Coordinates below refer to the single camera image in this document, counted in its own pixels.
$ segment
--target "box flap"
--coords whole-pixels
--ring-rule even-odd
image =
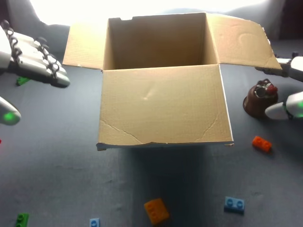
[[[218,14],[206,18],[218,63],[281,69],[259,24]]]
[[[99,143],[229,141],[219,65],[104,71]]]
[[[107,20],[77,23],[71,26],[63,64],[102,69],[106,41]]]

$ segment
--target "gray table surface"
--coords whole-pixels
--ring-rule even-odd
[[[273,42],[276,53],[303,52],[302,41]],[[234,146],[108,149],[97,151],[102,74],[65,66],[67,89],[16,75],[0,76],[0,96],[22,120],[0,126],[0,226],[20,212],[29,227],[151,226],[143,204],[163,198],[173,227],[302,226],[303,121],[257,120],[242,101],[269,78],[279,98],[303,83],[265,75],[253,67],[222,65]],[[255,135],[273,144],[269,157],[251,146]],[[225,196],[245,200],[245,215],[224,213]]]

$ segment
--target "lego brick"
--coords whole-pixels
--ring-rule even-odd
[[[100,219],[92,218],[89,220],[89,227],[100,227]]]
[[[159,224],[169,218],[162,199],[151,200],[144,204],[148,217],[153,225]]]
[[[244,200],[225,197],[224,211],[244,214]]]
[[[16,84],[17,84],[18,86],[21,86],[21,85],[25,84],[25,83],[28,82],[28,81],[30,81],[29,78],[19,77],[19,78],[17,79],[17,81],[16,81]]]
[[[27,227],[28,218],[29,218],[29,214],[26,213],[18,214],[15,227]]]
[[[252,145],[261,149],[262,151],[269,153],[271,149],[271,143],[267,140],[261,138],[260,136],[256,136],[252,141]]]

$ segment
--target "brown toy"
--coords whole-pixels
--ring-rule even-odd
[[[278,88],[269,79],[259,80],[243,100],[244,110],[252,117],[266,117],[265,110],[278,101]]]

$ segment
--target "green lego brick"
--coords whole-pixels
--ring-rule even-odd
[[[18,214],[15,227],[27,227],[28,218],[29,218],[29,214],[26,213]]]
[[[28,81],[30,81],[29,78],[19,77],[19,78],[17,79],[16,84],[17,84],[18,86],[21,86],[22,84],[25,84],[25,83],[28,82]]]

